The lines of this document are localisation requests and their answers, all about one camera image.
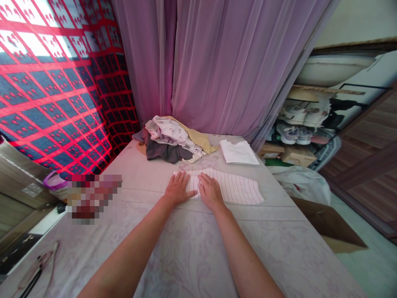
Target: mattress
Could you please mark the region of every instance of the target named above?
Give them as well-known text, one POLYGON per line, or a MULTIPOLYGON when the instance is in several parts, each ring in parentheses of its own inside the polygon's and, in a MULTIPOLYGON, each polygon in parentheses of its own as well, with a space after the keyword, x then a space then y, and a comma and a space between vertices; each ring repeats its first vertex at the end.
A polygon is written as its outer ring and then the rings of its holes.
MULTIPOLYGON (((209 135, 212 145, 236 136, 209 135)), ((258 166, 226 164, 220 151, 195 162, 173 165, 147 161, 136 140, 104 174, 121 174, 122 189, 103 213, 106 221, 73 224, 63 216, 0 286, 11 297, 31 263, 59 241, 53 276, 45 297, 76 297, 96 270, 150 211, 177 170, 213 168, 258 182, 265 201, 227 203, 241 229, 287 297, 365 297, 357 282, 260 161, 258 166)), ((50 269, 30 298, 42 297, 50 269)), ((135 297, 238 297, 216 221, 200 200, 189 200, 171 214, 139 282, 135 297)))

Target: yellow cloth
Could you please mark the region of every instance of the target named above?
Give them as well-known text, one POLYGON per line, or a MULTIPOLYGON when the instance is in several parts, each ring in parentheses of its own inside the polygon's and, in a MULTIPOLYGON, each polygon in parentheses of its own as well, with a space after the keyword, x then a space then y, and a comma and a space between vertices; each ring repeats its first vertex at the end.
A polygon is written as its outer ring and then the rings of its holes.
POLYGON ((211 146, 210 141, 208 140, 208 137, 205 134, 198 132, 197 130, 186 127, 185 125, 183 125, 182 123, 180 123, 178 120, 176 120, 171 116, 166 116, 166 117, 178 122, 183 127, 183 129, 189 134, 191 141, 196 145, 199 145, 207 154, 210 154, 219 149, 219 147, 211 146))

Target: white plastic bag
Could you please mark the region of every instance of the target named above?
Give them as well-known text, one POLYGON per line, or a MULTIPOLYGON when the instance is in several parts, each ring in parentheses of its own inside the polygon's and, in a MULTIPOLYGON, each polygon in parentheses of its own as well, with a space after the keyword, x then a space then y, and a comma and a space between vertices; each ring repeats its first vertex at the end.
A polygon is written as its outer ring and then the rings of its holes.
POLYGON ((291 197, 331 205, 330 187, 319 173, 301 166, 267 168, 291 197))

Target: blue and red quilt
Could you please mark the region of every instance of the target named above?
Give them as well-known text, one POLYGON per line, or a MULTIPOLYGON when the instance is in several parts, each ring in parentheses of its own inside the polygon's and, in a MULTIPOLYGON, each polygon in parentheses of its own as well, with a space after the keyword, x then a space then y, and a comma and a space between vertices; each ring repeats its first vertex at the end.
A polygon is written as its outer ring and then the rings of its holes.
POLYGON ((108 0, 2 0, 0 133, 61 173, 98 174, 139 131, 108 0))

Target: forearm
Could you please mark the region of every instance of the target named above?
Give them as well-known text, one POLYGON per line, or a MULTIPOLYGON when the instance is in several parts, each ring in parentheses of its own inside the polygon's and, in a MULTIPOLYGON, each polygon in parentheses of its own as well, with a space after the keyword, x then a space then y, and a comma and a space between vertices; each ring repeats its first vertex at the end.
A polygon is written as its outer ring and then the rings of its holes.
POLYGON ((214 212, 240 297, 284 297, 235 220, 223 207, 214 212))
POLYGON ((83 297, 132 297, 173 205, 161 198, 84 287, 83 297))

